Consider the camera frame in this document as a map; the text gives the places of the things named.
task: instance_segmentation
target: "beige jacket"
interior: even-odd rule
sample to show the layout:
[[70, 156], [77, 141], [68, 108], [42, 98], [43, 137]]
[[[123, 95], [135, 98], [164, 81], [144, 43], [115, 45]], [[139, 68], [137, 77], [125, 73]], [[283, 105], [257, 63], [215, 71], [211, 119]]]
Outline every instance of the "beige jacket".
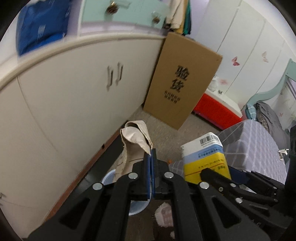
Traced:
[[166, 23], [171, 29], [179, 28], [184, 18], [184, 0], [170, 0], [170, 12], [167, 15]]

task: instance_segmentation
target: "barcode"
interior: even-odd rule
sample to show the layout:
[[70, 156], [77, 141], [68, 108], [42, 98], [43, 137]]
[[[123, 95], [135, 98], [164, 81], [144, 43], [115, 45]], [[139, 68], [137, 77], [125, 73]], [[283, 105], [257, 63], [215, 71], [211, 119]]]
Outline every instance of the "barcode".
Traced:
[[205, 138], [200, 139], [200, 144], [203, 145], [211, 140], [219, 141], [219, 138], [214, 135], [208, 135]]

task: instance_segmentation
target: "light blue bowl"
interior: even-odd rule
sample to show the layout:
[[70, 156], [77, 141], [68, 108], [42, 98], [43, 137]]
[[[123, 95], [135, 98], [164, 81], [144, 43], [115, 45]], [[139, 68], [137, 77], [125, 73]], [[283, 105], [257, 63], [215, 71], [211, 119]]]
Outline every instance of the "light blue bowl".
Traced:
[[[108, 185], [110, 183], [113, 183], [114, 174], [115, 174], [115, 169], [108, 172], [103, 177], [102, 184]], [[150, 199], [148, 199], [147, 201], [131, 201], [128, 215], [132, 216], [142, 212], [148, 206]]]

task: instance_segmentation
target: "beige cardboard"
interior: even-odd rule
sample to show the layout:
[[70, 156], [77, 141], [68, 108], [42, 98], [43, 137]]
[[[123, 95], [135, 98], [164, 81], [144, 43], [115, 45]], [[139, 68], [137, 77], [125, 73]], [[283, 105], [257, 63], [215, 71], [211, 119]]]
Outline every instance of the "beige cardboard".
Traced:
[[194, 40], [169, 33], [144, 111], [179, 129], [204, 94], [222, 56]]

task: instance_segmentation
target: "brown baseboard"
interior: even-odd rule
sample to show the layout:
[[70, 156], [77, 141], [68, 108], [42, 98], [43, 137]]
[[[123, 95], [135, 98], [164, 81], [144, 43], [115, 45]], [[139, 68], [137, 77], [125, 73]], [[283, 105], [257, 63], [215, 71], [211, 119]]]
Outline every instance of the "brown baseboard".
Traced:
[[78, 176], [75, 178], [75, 180], [69, 185], [67, 190], [61, 195], [59, 200], [56, 202], [56, 204], [50, 210], [49, 214], [47, 215], [47, 217], [45, 218], [44, 221], [49, 220], [52, 216], [54, 216], [56, 214], [56, 212], [60, 209], [60, 207], [63, 205], [63, 203], [69, 197], [71, 192], [74, 190], [74, 188], [83, 179], [83, 177], [87, 174], [87, 172], [91, 169], [91, 167], [96, 163], [96, 161], [99, 159], [99, 157], [105, 152], [105, 150], [119, 136], [119, 134], [120, 134], [120, 131], [117, 130], [114, 133], [114, 135], [109, 140], [106, 141], [106, 143], [103, 145], [103, 147], [93, 156], [93, 158], [85, 165], [83, 170], [78, 174]]

